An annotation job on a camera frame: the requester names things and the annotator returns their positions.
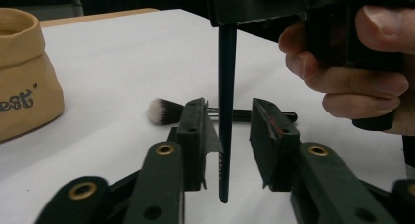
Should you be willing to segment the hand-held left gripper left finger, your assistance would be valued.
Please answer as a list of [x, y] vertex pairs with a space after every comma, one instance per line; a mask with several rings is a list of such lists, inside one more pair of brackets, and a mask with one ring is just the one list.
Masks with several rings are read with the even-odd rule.
[[206, 188], [206, 155], [223, 152], [222, 144], [208, 115], [204, 98], [188, 102], [180, 115], [173, 141], [182, 148], [184, 158], [184, 185], [186, 191]]

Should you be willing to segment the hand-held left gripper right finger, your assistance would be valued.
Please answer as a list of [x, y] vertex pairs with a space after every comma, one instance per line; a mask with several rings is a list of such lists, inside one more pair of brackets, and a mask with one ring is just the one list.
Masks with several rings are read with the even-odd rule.
[[300, 144], [300, 133], [289, 117], [275, 104], [253, 99], [250, 142], [263, 187], [289, 192], [295, 174], [292, 154]]

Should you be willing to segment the black makeup brush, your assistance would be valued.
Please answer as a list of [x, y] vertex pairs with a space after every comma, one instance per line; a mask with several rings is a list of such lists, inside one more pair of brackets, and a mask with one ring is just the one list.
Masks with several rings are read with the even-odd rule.
[[[170, 125], [180, 121], [183, 111], [184, 105], [157, 98], [149, 104], [148, 118], [154, 125]], [[251, 114], [250, 110], [233, 110], [233, 121], [250, 122]]]

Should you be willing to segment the thin black brush tan tip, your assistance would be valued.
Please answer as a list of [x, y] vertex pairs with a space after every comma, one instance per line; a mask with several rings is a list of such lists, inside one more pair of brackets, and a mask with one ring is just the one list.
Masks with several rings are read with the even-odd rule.
[[218, 41], [219, 139], [223, 147], [219, 156], [219, 198], [228, 203], [237, 28], [221, 26]]

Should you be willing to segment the tan cup with small figure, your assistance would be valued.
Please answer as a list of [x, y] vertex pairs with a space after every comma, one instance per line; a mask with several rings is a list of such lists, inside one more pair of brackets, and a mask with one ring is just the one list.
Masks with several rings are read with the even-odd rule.
[[38, 18], [0, 8], [0, 143], [53, 121], [64, 108]]

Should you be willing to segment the white board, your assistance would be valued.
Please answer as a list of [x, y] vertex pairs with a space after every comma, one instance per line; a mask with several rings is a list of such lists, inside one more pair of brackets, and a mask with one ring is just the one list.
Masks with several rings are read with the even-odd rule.
[[[99, 176], [116, 182], [138, 170], [168, 129], [147, 118], [156, 98], [218, 103], [217, 31], [209, 21], [160, 11], [48, 26], [47, 54], [64, 90], [64, 113], [0, 144], [0, 224], [33, 224], [67, 182]], [[274, 103], [298, 116], [305, 142], [327, 145], [363, 181], [389, 189], [405, 177], [401, 140], [327, 114], [322, 97], [285, 66], [274, 42], [240, 33], [235, 102]]]

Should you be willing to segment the wooden table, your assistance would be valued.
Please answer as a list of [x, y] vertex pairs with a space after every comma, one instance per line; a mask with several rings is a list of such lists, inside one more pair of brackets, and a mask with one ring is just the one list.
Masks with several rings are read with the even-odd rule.
[[43, 28], [43, 27], [79, 23], [79, 22], [92, 22], [96, 20], [112, 19], [112, 18], [118, 18], [118, 17], [123, 17], [123, 16], [147, 14], [147, 13], [158, 12], [158, 11], [159, 10], [154, 9], [154, 8], [135, 9], [135, 10], [128, 10], [128, 11], [111, 12], [111, 13], [104, 13], [104, 14], [81, 16], [81, 17], [41, 21], [40, 25]]

